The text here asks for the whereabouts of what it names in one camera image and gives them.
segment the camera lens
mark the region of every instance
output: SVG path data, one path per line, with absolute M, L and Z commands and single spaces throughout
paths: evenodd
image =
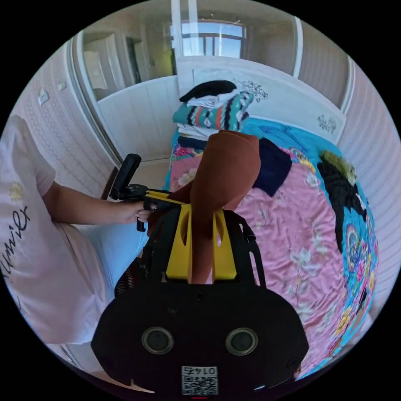
M 244 327 L 233 330 L 226 338 L 228 352 L 236 356 L 250 354 L 258 345 L 256 333 Z
M 173 345 L 173 336 L 162 327 L 151 327 L 142 335 L 142 344 L 152 354 L 162 355 L 169 352 Z

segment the light blue jeans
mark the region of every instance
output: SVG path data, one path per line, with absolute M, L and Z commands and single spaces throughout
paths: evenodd
M 117 281 L 140 254 L 148 241 L 145 232 L 137 231 L 137 224 L 107 224 L 83 230 L 94 246 L 103 268 L 108 296 L 114 299 Z

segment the yellow bracket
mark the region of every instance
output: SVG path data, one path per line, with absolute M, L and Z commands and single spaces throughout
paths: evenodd
M 166 270 L 170 280 L 192 279 L 192 208 L 190 204 L 181 206 L 181 213 L 175 231 L 174 243 Z
M 237 275 L 224 210 L 213 215 L 213 282 L 234 280 Z
M 192 208 L 191 204 L 168 199 L 167 193 L 149 191 L 147 197 L 181 205 L 166 276 L 170 280 L 192 279 Z M 237 275 L 224 210 L 213 215 L 213 282 L 234 280 Z

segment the bed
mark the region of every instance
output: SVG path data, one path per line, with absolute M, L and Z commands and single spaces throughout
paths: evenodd
M 292 304 L 304 325 L 310 349 L 299 379 L 332 361 L 369 318 L 378 263 L 373 216 L 357 183 L 366 216 L 344 208 L 340 251 L 336 216 L 318 168 L 322 151 L 342 156 L 336 146 L 345 125 L 340 110 L 285 73 L 244 60 L 233 66 L 232 59 L 228 70 L 222 59 L 211 58 L 207 68 L 199 57 L 179 61 L 180 94 L 211 79 L 234 81 L 255 95 L 241 131 L 291 155 L 290 173 L 277 193 L 269 197 L 253 188 L 236 212 L 256 235 L 268 288 Z M 164 187 L 170 191 L 193 179 L 202 158 L 202 149 L 182 147 L 178 138 L 176 131 Z

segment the pink floral bedspread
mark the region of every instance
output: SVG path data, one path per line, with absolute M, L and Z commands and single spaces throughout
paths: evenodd
M 193 179 L 200 159 L 172 164 L 171 191 Z M 346 299 L 335 214 L 313 170 L 293 163 L 274 197 L 253 188 L 236 209 L 256 235 L 267 288 L 290 302 L 303 323 L 310 348 L 300 377 L 327 357 L 332 336 L 343 329 Z M 254 275 L 259 283 L 255 266 Z

